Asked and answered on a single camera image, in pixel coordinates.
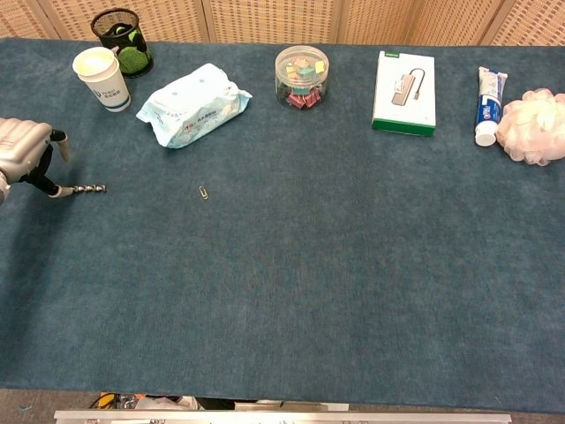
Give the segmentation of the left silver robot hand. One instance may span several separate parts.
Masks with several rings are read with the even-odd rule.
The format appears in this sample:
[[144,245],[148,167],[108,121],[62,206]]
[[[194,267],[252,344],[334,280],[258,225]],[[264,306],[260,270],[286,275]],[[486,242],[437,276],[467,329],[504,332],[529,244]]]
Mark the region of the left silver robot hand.
[[71,159],[67,134],[47,123],[17,118],[0,118],[0,205],[11,186],[27,182],[51,198],[75,193],[69,186],[53,183],[47,176],[56,143],[65,162]]

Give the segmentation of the pink bath loofah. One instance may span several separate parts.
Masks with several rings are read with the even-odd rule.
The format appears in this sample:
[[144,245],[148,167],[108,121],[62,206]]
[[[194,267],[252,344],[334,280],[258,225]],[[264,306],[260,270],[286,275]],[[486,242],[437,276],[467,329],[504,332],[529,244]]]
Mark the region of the pink bath loofah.
[[546,166],[565,158],[565,93],[526,91],[504,106],[496,139],[514,162]]

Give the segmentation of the clear jar of binder clips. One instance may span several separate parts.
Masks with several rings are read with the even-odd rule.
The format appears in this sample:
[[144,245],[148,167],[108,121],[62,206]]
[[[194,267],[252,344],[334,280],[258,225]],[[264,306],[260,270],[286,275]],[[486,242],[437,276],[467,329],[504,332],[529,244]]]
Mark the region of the clear jar of binder clips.
[[275,59],[277,100],[298,110],[309,110],[328,91],[329,59],[313,46],[295,45],[282,50]]

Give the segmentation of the green sponge scrubber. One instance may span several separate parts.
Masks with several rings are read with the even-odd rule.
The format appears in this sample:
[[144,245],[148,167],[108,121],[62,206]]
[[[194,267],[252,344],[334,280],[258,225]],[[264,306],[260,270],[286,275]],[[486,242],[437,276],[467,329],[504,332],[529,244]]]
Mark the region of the green sponge scrubber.
[[144,70],[150,62],[150,53],[139,29],[126,24],[115,28],[118,35],[117,58],[124,74],[134,74]]

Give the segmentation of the wet wipes pack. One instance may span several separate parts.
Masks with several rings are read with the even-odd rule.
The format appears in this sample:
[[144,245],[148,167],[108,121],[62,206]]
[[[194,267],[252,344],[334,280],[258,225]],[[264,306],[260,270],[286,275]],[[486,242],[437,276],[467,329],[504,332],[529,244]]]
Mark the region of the wet wipes pack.
[[204,64],[153,92],[136,118],[164,148],[184,148],[243,113],[252,95],[214,64]]

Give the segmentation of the aluminium rail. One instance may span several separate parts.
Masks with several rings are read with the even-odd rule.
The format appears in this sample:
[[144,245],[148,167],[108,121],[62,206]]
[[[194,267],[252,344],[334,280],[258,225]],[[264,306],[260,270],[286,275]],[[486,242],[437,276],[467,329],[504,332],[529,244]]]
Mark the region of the aluminium rail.
[[508,414],[67,410],[56,424],[512,424]]

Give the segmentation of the white USB hub box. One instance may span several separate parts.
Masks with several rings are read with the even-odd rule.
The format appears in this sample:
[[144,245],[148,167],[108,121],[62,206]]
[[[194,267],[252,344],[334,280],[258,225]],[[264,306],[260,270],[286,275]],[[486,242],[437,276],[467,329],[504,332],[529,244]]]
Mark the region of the white USB hub box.
[[433,135],[436,128],[433,57],[385,50],[379,53],[372,128]]

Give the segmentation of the bamboo folding screen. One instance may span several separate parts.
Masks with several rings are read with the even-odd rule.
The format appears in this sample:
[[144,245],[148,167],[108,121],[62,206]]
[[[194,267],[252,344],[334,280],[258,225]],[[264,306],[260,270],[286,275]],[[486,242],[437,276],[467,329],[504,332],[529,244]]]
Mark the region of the bamboo folding screen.
[[565,0],[0,0],[0,38],[92,41],[117,7],[151,42],[565,47]]

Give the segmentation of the white paper cup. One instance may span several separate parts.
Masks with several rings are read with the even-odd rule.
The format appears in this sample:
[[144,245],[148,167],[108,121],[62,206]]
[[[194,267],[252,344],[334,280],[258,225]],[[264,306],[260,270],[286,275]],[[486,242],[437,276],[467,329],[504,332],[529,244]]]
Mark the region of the white paper cup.
[[85,49],[73,59],[72,69],[106,110],[120,112],[130,105],[131,96],[112,50]]

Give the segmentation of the white blue toothpaste tube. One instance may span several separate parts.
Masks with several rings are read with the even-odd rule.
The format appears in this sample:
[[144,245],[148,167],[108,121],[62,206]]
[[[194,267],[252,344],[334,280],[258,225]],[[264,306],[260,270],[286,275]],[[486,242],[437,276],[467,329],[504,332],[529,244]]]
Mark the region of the white blue toothpaste tube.
[[489,147],[496,142],[502,117],[502,97],[508,75],[489,68],[478,68],[478,106],[475,117],[475,143]]

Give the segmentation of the teal felt table cloth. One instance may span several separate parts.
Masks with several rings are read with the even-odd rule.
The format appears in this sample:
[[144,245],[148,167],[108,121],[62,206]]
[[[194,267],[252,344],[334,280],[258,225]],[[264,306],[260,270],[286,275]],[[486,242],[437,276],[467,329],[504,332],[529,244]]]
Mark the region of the teal felt table cloth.
[[[565,161],[474,141],[478,68],[565,92],[565,47],[417,48],[430,138],[371,127],[378,47],[325,46],[328,95],[294,110],[276,45],[154,42],[120,113],[84,48],[0,39],[0,117],[68,133],[54,181],[107,186],[0,206],[0,388],[565,412]],[[252,99],[160,146],[136,114],[207,63]]]

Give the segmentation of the black mesh pen holder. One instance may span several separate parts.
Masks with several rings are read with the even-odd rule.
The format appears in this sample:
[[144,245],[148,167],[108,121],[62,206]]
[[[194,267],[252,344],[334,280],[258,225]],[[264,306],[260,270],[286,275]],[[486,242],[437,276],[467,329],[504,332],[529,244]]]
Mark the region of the black mesh pen holder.
[[[142,33],[139,27],[139,16],[134,11],[125,8],[114,8],[100,12],[93,18],[90,24],[92,32],[100,40],[102,46],[105,47],[106,49],[112,50],[116,57],[117,57],[117,48],[118,48],[118,41],[117,41],[118,35],[115,35],[115,28],[118,24],[126,24],[132,26],[133,28],[139,29],[139,31]],[[126,78],[137,78],[139,76],[148,73],[152,69],[154,64],[154,60],[152,58],[151,53],[150,53],[150,57],[151,58],[149,65],[141,72],[134,74],[124,74],[122,72],[121,73]]]

